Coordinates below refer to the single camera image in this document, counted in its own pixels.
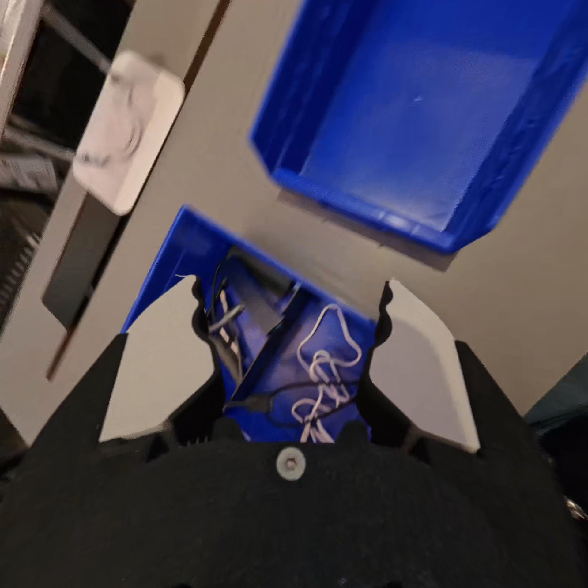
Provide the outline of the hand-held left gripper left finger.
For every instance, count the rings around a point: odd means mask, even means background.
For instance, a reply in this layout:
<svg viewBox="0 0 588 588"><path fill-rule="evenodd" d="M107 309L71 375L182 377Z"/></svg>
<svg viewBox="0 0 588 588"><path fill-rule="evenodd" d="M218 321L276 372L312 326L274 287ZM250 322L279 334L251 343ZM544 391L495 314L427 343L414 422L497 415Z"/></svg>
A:
<svg viewBox="0 0 588 588"><path fill-rule="evenodd" d="M137 316L126 340L99 442L175 428L180 443L209 435L225 400L198 276L182 276Z"/></svg>

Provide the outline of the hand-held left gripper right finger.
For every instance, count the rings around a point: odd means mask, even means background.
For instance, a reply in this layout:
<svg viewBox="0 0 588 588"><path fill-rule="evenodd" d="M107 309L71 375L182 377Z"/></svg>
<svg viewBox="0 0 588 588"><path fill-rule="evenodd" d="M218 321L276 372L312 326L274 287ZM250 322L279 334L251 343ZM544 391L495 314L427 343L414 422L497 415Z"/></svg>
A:
<svg viewBox="0 0 588 588"><path fill-rule="evenodd" d="M380 299L358 411L377 445L406 447L424 437L468 453L481 448L455 338L396 279L385 283Z"/></svg>

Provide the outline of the blue plastic bin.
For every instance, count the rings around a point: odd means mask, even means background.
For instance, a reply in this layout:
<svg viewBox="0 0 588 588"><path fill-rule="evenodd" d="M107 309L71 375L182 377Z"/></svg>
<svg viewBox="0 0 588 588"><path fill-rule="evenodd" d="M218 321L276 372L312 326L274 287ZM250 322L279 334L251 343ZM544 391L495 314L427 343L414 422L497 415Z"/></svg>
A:
<svg viewBox="0 0 588 588"><path fill-rule="evenodd" d="M305 1L251 133L284 189L455 254L587 77L587 1Z"/></svg>
<svg viewBox="0 0 588 588"><path fill-rule="evenodd" d="M224 379L221 417L252 442L333 443L360 419L355 396L376 323L184 206L123 326L182 276L198 276Z"/></svg>

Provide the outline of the person's leg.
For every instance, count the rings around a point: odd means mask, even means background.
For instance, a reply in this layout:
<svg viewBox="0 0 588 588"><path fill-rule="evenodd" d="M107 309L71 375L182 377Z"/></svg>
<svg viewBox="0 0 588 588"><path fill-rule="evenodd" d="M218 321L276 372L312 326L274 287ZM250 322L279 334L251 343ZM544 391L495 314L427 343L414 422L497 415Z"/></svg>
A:
<svg viewBox="0 0 588 588"><path fill-rule="evenodd" d="M525 415L538 437L587 417L587 355L584 355Z"/></svg>

